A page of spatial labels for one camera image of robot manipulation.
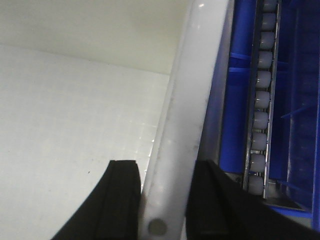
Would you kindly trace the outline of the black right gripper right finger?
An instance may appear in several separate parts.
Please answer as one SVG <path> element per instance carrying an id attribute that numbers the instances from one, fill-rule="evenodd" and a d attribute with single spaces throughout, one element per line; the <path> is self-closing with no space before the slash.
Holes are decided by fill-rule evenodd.
<path id="1" fill-rule="evenodd" d="M 185 217 L 189 240 L 320 238 L 242 190 L 211 160 L 195 163 Z"/>

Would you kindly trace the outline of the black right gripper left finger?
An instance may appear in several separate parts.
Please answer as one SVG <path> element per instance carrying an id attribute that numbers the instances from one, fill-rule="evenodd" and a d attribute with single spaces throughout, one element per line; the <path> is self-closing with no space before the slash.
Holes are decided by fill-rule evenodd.
<path id="1" fill-rule="evenodd" d="M 134 160 L 111 160 L 55 240 L 136 240 L 141 179 Z"/>

